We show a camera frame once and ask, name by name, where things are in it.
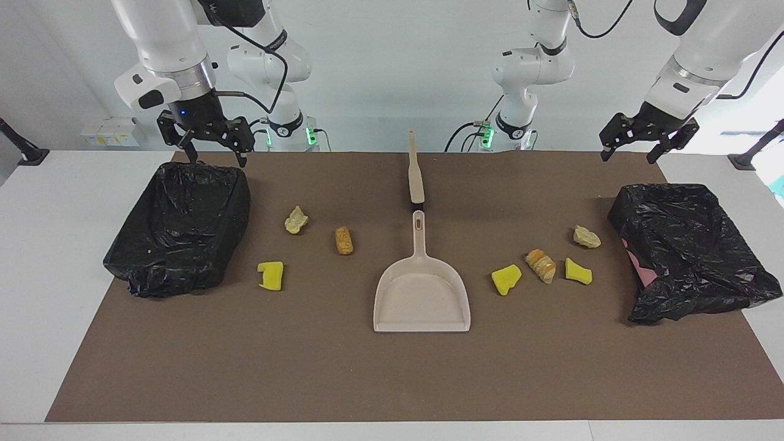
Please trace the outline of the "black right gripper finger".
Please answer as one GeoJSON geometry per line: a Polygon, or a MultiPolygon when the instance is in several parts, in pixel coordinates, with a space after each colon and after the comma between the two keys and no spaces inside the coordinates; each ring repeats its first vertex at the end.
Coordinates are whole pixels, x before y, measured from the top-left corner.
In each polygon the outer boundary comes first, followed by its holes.
{"type": "Polygon", "coordinates": [[[246,117],[227,119],[216,122],[217,142],[235,154],[238,166],[246,167],[247,155],[254,151],[255,137],[246,117]]]}
{"type": "Polygon", "coordinates": [[[192,142],[192,131],[188,129],[185,133],[181,134],[178,131],[178,126],[172,112],[160,112],[159,117],[157,117],[157,127],[159,128],[160,136],[166,145],[176,147],[185,153],[190,163],[198,162],[198,153],[192,142]]]}

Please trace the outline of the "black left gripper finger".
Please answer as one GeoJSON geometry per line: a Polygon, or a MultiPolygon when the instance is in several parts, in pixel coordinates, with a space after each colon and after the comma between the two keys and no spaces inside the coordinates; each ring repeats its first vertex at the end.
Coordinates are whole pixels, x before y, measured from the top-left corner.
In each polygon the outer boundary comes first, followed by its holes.
{"type": "Polygon", "coordinates": [[[697,120],[689,119],[688,122],[675,131],[674,134],[661,134],[659,142],[656,143],[655,147],[647,154],[647,162],[649,164],[655,164],[664,154],[668,154],[672,150],[683,150],[691,141],[692,137],[695,136],[698,129],[699,125],[697,120]]]}
{"type": "Polygon", "coordinates": [[[600,143],[603,148],[600,158],[603,162],[609,161],[618,148],[636,141],[635,122],[635,117],[616,113],[600,131],[600,143]]]}

